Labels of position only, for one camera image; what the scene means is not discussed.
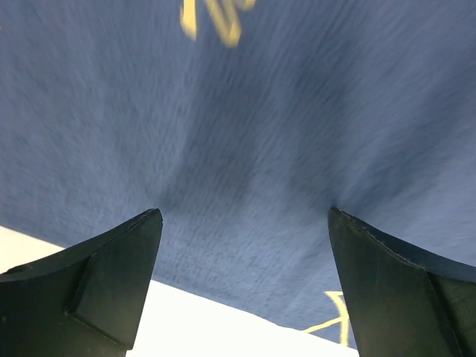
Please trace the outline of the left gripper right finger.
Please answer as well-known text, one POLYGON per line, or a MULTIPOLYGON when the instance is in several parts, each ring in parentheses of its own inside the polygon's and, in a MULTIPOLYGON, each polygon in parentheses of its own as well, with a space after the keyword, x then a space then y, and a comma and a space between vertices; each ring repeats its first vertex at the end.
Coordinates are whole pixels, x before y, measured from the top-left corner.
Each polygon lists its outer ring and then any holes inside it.
POLYGON ((337 208, 328 231, 360 356, 475 355, 475 267, 337 208))

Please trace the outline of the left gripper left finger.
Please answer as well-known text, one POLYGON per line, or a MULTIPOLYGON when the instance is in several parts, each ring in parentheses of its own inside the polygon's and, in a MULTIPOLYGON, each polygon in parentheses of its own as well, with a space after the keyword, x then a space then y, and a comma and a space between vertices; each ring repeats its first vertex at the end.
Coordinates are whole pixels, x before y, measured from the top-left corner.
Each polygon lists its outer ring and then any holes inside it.
POLYGON ((163 219, 150 209, 1 274, 2 356, 125 356, 135 344, 163 219))

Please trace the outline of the blue cloth placemat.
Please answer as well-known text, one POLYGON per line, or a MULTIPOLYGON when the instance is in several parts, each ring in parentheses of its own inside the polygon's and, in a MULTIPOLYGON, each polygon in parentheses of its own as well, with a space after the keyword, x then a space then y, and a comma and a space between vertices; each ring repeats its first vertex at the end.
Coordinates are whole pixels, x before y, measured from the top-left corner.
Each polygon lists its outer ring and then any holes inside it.
POLYGON ((153 277, 308 329, 327 214, 475 263, 473 1, 3 1, 1 224, 150 208, 153 277))

